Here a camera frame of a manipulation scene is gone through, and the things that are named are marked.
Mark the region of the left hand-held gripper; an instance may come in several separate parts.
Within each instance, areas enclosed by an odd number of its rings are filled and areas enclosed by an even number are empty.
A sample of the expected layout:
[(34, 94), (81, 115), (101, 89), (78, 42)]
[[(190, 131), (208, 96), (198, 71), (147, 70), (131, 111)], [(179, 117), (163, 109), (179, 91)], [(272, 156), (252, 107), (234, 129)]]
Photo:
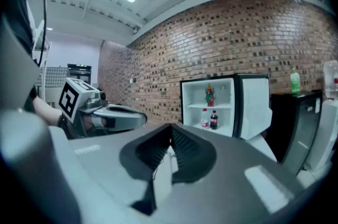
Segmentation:
[(147, 115), (134, 108), (109, 104), (103, 91), (83, 80), (66, 78), (59, 99), (62, 125), (68, 138), (88, 137), (92, 127), (106, 130), (132, 130), (147, 122)]

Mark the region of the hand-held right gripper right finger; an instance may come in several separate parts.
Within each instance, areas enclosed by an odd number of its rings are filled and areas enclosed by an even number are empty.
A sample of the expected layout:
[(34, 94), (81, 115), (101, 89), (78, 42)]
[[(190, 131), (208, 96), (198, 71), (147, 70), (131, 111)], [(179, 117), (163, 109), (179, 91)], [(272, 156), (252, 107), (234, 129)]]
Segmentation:
[(304, 190), (246, 141), (193, 127), (172, 130), (179, 166), (172, 179), (173, 218), (266, 218)]

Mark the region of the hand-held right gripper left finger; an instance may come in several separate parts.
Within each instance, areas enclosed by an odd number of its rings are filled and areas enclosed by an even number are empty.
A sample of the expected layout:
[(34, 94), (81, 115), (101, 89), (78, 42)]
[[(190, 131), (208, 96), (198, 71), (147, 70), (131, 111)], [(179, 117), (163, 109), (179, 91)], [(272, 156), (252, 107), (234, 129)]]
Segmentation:
[(156, 209), (154, 172), (170, 146), (163, 124), (105, 136), (70, 140), (80, 163), (118, 201), (150, 216)]

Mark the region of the clear plastic bottle red cap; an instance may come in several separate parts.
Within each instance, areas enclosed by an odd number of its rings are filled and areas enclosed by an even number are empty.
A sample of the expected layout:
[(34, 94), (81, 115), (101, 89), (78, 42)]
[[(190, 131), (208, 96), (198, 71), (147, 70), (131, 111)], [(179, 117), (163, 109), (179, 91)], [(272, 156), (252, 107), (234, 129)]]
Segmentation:
[(201, 127), (208, 128), (209, 127), (209, 115), (208, 110), (203, 108), (201, 115)]

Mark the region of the bottle with orange cap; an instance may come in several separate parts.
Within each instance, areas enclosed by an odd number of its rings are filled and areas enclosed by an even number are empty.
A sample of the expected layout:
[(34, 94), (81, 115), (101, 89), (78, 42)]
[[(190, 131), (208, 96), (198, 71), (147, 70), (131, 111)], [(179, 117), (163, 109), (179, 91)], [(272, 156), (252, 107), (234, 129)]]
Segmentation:
[(214, 106), (214, 91), (210, 84), (208, 84), (205, 93), (206, 93), (206, 98), (205, 98), (206, 105), (208, 107), (213, 107)]

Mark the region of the person's left forearm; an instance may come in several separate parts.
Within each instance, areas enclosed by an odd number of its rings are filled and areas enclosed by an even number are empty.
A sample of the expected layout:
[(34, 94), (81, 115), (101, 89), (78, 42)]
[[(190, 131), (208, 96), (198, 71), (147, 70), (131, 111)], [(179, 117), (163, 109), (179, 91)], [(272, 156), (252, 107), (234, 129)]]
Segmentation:
[(57, 126), (62, 117), (62, 111), (48, 105), (44, 100), (35, 97), (32, 101), (35, 113), (40, 116), (49, 126)]

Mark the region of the dark glass door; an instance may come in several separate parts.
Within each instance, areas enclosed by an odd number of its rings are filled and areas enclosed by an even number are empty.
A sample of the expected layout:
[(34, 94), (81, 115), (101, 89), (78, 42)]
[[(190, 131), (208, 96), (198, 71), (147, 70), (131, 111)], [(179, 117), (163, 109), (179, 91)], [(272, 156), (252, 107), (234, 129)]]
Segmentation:
[(91, 66), (84, 64), (68, 64), (69, 77), (80, 79), (88, 84), (91, 84)]

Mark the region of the black mini fridge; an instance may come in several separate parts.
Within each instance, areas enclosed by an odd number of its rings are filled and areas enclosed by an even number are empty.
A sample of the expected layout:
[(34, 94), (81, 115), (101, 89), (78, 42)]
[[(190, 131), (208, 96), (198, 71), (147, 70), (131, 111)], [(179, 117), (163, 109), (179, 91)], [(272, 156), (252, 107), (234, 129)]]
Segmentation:
[[(238, 93), (238, 74), (220, 76), (213, 78), (202, 78), (186, 80), (180, 82), (181, 93), (181, 119), (182, 124), (207, 130), (212, 133), (227, 137), (238, 138), (239, 122), (239, 93)], [(207, 109), (209, 115), (209, 127), (201, 127), (202, 110), (199, 108), (187, 108), (190, 104), (206, 104), (206, 88), (210, 84), (214, 91), (214, 106), (219, 104), (232, 104), (232, 109)], [(221, 85), (226, 86), (226, 90), (221, 90)], [(212, 111), (217, 111), (218, 128), (210, 128), (210, 117)]]

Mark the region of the checkered grey panel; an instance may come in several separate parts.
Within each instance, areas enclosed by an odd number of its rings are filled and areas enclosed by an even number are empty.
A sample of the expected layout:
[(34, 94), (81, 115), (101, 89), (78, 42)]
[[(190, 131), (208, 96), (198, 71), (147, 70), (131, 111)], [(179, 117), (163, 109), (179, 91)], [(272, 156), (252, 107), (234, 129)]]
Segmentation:
[(67, 67), (46, 67), (45, 87), (63, 87), (66, 77), (69, 76)]

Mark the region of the black glossy cabinet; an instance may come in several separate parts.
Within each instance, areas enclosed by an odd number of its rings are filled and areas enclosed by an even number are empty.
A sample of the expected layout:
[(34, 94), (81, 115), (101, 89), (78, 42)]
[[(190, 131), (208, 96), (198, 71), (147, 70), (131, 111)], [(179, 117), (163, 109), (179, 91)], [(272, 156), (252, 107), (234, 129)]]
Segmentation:
[(301, 94), (272, 94), (273, 112), (266, 142), (277, 162), (295, 176), (303, 169), (313, 146), (322, 111), (321, 90)]

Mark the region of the green drink bottle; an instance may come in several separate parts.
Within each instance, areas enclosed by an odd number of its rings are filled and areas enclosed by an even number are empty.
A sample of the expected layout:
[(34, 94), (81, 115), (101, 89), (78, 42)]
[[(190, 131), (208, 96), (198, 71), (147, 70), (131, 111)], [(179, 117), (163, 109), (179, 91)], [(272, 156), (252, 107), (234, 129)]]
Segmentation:
[(290, 74), (290, 84), (292, 94), (299, 94), (301, 92), (301, 80), (295, 68), (292, 68), (292, 72)]

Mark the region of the white appliance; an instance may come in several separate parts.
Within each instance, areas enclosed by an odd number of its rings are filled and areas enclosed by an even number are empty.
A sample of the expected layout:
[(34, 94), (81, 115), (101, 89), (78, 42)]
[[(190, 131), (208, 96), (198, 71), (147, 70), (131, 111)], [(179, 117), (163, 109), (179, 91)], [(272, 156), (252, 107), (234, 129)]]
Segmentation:
[(338, 137), (338, 100), (327, 100), (322, 104), (321, 119), (307, 164), (316, 171), (328, 162)]

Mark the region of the large clear plastic bottle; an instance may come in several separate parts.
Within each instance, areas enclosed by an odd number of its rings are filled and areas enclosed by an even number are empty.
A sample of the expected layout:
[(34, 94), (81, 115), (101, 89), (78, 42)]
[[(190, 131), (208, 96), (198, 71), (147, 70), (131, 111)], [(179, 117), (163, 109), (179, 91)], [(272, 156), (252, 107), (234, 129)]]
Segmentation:
[(338, 100), (338, 61), (324, 63), (325, 95), (327, 99)]

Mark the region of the white metal shelf frame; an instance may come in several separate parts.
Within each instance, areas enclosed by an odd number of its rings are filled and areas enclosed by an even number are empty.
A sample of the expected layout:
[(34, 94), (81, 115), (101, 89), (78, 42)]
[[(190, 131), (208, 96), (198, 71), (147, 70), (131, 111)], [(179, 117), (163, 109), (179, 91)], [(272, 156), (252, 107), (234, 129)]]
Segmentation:
[(28, 0), (26, 1), (26, 5), (29, 25), (33, 35), (32, 59), (41, 66), (47, 61), (52, 44), (47, 40), (47, 37), (45, 37), (43, 46), (44, 19), (36, 24)]

